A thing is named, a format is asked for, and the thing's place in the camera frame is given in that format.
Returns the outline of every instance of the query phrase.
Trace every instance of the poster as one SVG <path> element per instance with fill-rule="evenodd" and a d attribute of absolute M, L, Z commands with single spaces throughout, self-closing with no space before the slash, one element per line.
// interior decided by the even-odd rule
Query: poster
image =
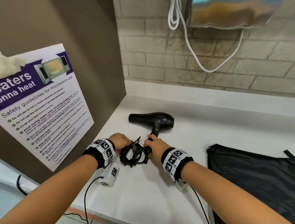
<path fill-rule="evenodd" d="M 62 44 L 17 57 L 26 65 L 0 79 L 0 125 L 54 171 L 94 122 Z"/>

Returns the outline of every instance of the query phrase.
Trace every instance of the hand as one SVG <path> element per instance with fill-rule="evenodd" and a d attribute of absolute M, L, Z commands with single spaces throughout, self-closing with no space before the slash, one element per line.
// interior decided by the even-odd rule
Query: hand
<path fill-rule="evenodd" d="M 151 138 L 153 141 L 145 140 L 144 147 L 149 146 L 152 148 L 152 153 L 148 155 L 150 159 L 154 159 L 161 163 L 161 158 L 163 153 L 171 148 L 166 142 L 164 142 L 162 139 L 157 138 L 154 134 L 148 135 L 149 138 Z"/>
<path fill-rule="evenodd" d="M 129 138 L 127 138 L 124 134 L 121 133 L 113 134 L 111 137 L 109 137 L 109 140 L 111 140 L 114 143 L 116 150 L 121 150 L 125 146 L 130 145 L 131 143 Z"/>

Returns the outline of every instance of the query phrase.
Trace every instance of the black cable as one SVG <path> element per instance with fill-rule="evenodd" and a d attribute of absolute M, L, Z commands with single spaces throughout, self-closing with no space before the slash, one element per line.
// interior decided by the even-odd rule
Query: black cable
<path fill-rule="evenodd" d="M 202 207 L 202 209 L 203 209 L 203 212 L 204 212 L 204 215 L 205 215 L 205 217 L 206 217 L 207 223 L 210 224 L 210 222 L 209 222 L 209 220 L 208 220 L 208 218 L 207 218 L 206 212 L 205 212 L 205 210 L 204 210 L 204 208 L 203 208 L 203 205 L 202 205 L 202 203 L 201 203 L 201 200 L 200 200 L 199 196 L 197 195 L 196 191 L 195 191 L 193 188 L 192 188 L 192 190 L 195 192 L 197 198 L 199 199 L 199 202 L 200 202 L 200 205 L 201 205 L 201 207 Z"/>
<path fill-rule="evenodd" d="M 88 222 L 87 211 L 86 211 L 86 194 L 87 194 L 87 191 L 88 191 L 89 187 L 90 187 L 90 186 L 93 184 L 93 182 L 96 181 L 98 178 L 104 178 L 104 177 L 103 177 L 103 176 L 99 176 L 99 177 L 95 178 L 95 179 L 89 184 L 89 186 L 87 187 L 87 190 L 86 190 L 85 195 L 84 195 L 84 209 L 85 209 L 85 216 L 86 216 L 86 222 L 87 222 L 87 224 L 89 224 L 89 222 Z"/>
<path fill-rule="evenodd" d="M 136 164 L 143 164 L 144 162 L 138 162 L 141 158 L 142 151 L 144 150 L 144 147 L 142 147 L 139 142 L 140 137 L 135 141 L 132 142 L 129 146 L 124 147 L 120 152 L 120 161 L 124 165 L 130 165 L 130 167 L 135 166 Z M 133 156 L 132 159 L 127 159 L 127 154 L 130 151 L 130 149 L 133 150 Z"/>
<path fill-rule="evenodd" d="M 22 176 L 19 175 L 18 178 L 17 178 L 17 188 L 19 189 L 20 192 L 22 192 L 25 196 L 27 196 L 28 193 L 25 192 L 25 191 L 20 187 L 20 184 L 19 184 L 19 180 L 20 180 L 21 177 L 22 177 Z M 82 219 L 82 220 L 84 220 L 84 221 L 87 221 L 86 219 L 83 219 L 81 215 L 76 214 L 76 213 L 68 213 L 68 214 L 64 213 L 64 215 L 78 215 L 78 216 L 80 216 L 80 219 Z"/>

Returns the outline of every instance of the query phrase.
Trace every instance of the black bag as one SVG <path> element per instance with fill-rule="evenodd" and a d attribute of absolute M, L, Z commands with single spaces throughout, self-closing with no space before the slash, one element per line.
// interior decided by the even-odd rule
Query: black bag
<path fill-rule="evenodd" d="M 207 149 L 208 168 L 295 224 L 295 158 L 274 158 L 218 144 Z M 213 211 L 215 224 L 224 222 Z"/>

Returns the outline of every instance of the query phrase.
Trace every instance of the reflective metal surface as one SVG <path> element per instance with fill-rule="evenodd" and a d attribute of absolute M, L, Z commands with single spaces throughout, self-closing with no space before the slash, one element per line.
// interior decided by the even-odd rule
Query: reflective metal surface
<path fill-rule="evenodd" d="M 264 26 L 283 0 L 188 0 L 188 27 L 232 29 Z"/>

